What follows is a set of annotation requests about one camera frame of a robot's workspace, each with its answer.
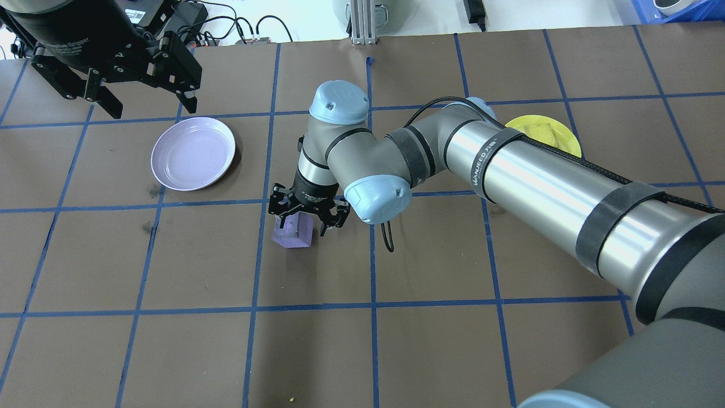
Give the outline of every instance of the white object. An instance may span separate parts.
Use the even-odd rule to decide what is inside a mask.
[[[529,397],[519,408],[610,408],[590,396],[567,390],[548,390]]]
[[[315,92],[310,114],[333,125],[356,125],[368,117],[368,96],[347,81],[327,81]]]
[[[234,136],[224,123],[212,118],[186,119],[156,141],[151,172],[170,189],[201,189],[227,171],[235,146]]]
[[[686,9],[695,0],[654,0],[655,7],[665,16],[671,16]]]
[[[146,12],[142,12],[141,10],[125,9],[123,11],[126,12],[128,19],[131,20],[133,24],[139,24],[141,19],[144,18],[144,15],[146,15]]]
[[[410,184],[391,174],[367,176],[345,188],[345,199],[366,224],[390,221],[408,207],[413,199]]]

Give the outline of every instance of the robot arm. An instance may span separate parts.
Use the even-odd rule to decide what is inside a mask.
[[[394,218],[410,189],[449,169],[629,295],[643,334],[522,407],[709,407],[725,402],[725,215],[693,216],[665,192],[543,148],[504,128],[480,99],[456,102],[377,140],[368,100],[330,81],[310,108],[294,185],[269,211],[325,222],[338,187],[368,224]],[[337,202],[338,215],[347,215]],[[341,227],[344,217],[327,227]]]
[[[0,0],[0,8],[16,32],[37,39],[31,65],[61,97],[97,102],[118,119],[123,104],[103,83],[140,81],[175,93],[196,112],[201,65],[176,33],[155,40],[114,0]]]

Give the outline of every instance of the purple block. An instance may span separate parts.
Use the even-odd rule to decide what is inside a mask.
[[[284,228],[279,227],[280,220],[275,223],[272,240],[285,248],[308,248],[312,244],[312,228],[315,220],[310,214],[296,213],[284,222]]]

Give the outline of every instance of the yellow sponge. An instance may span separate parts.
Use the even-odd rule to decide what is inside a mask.
[[[506,123],[506,126],[522,131],[528,137],[541,143],[581,157],[579,140],[569,128],[555,119],[541,115],[525,115]]]

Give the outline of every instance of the white floor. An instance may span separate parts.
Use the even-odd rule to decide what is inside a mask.
[[[334,13],[347,0],[216,0],[234,7],[239,16],[253,25],[264,15],[274,14],[285,21],[295,41],[319,41],[347,37],[345,27]],[[478,31],[468,24],[462,0],[380,0],[390,4],[391,20],[399,26],[385,35],[416,36]],[[527,30],[538,28],[591,27],[639,23],[632,0],[484,0],[489,31]],[[210,17],[230,15],[225,7],[207,6]],[[218,20],[204,29],[215,36],[224,34],[231,22]],[[279,22],[268,19],[260,25],[260,35],[272,41],[288,41]],[[0,30],[0,46],[12,58],[9,45],[15,36]],[[222,45],[234,44],[233,34]]]

